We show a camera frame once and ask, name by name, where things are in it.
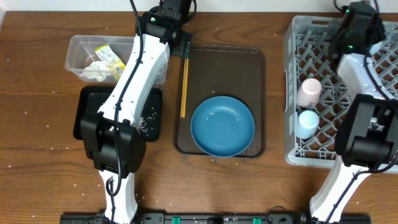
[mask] clear plastic container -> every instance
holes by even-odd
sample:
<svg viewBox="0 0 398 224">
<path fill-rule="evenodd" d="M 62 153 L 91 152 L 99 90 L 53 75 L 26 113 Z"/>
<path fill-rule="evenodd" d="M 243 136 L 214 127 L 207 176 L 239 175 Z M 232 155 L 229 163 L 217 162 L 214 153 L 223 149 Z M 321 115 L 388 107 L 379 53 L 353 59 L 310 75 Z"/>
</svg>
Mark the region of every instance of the clear plastic container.
<svg viewBox="0 0 398 224">
<path fill-rule="evenodd" d="M 131 55 L 133 43 L 134 37 L 75 35 L 70 40 L 65 68 L 76 74 L 84 82 L 117 83 L 118 81 L 115 79 L 114 74 L 118 73 L 121 75 L 122 72 L 87 70 L 85 68 L 89 67 L 93 62 L 101 61 L 95 53 L 95 49 L 105 44 L 108 44 L 126 65 Z M 160 73 L 155 79 L 154 85 L 162 85 L 165 81 L 166 73 Z"/>
</svg>

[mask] pink cup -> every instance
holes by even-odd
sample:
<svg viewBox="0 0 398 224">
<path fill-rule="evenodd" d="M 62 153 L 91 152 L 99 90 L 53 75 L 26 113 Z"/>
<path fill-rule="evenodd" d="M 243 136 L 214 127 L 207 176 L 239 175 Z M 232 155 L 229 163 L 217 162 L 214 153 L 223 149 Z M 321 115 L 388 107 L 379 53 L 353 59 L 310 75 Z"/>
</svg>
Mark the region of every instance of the pink cup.
<svg viewBox="0 0 398 224">
<path fill-rule="evenodd" d="M 303 107 L 310 107 L 319 102 L 322 85 L 320 81 L 315 78 L 308 78 L 304 80 L 297 91 L 297 103 Z"/>
</svg>

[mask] wooden tabletop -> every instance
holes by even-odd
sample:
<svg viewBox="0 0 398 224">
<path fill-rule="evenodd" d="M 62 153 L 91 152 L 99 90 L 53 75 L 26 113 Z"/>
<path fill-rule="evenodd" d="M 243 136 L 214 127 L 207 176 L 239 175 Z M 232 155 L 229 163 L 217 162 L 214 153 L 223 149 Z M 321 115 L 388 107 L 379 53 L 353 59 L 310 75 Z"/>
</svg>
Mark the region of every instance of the wooden tabletop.
<svg viewBox="0 0 398 224">
<path fill-rule="evenodd" d="M 180 59 L 162 86 L 162 130 L 136 173 L 140 207 L 169 213 L 264 213 L 308 208 L 328 169 L 288 165 L 283 150 L 283 35 L 304 13 L 198 13 L 194 44 L 258 47 L 266 57 L 267 147 L 258 159 L 186 156 L 172 142 Z M 311 14 L 340 17 L 339 14 Z M 383 15 L 398 21 L 398 14 Z M 0 223 L 58 223 L 63 213 L 105 209 L 105 191 L 82 141 L 72 136 L 80 90 L 65 70 L 77 34 L 132 36 L 131 12 L 7 12 L 0 32 Z M 397 223 L 398 175 L 370 176 L 345 212 Z"/>
</svg>

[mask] green clip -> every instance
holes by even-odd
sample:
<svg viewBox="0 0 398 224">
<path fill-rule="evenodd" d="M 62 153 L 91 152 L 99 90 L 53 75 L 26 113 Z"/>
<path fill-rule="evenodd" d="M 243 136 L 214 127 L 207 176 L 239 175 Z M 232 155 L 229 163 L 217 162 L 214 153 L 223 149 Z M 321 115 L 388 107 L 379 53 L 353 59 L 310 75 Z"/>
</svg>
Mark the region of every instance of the green clip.
<svg viewBox="0 0 398 224">
<path fill-rule="evenodd" d="M 181 223 L 181 218 L 180 217 L 173 217 L 172 224 L 180 224 L 180 223 Z"/>
<path fill-rule="evenodd" d="M 261 218 L 253 218 L 253 224 L 261 224 Z"/>
</svg>

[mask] gray plastic crate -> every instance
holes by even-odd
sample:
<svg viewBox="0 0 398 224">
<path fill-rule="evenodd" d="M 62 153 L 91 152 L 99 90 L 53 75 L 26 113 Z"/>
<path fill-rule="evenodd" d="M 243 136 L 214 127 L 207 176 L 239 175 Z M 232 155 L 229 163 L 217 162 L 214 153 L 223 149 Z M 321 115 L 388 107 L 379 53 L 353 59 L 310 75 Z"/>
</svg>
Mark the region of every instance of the gray plastic crate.
<svg viewBox="0 0 398 224">
<path fill-rule="evenodd" d="M 284 72 L 286 107 L 284 111 L 285 160 L 295 166 L 331 168 L 336 159 L 334 138 L 351 104 L 347 87 L 330 68 L 331 37 L 341 19 L 296 16 L 284 36 Z M 398 99 L 398 23 L 385 22 L 387 40 L 374 56 L 375 69 L 384 86 Z M 298 115 L 297 88 L 306 78 L 321 81 L 320 102 L 308 108 L 320 117 L 314 137 L 303 141 L 296 137 Z M 398 172 L 394 166 L 390 172 Z"/>
</svg>

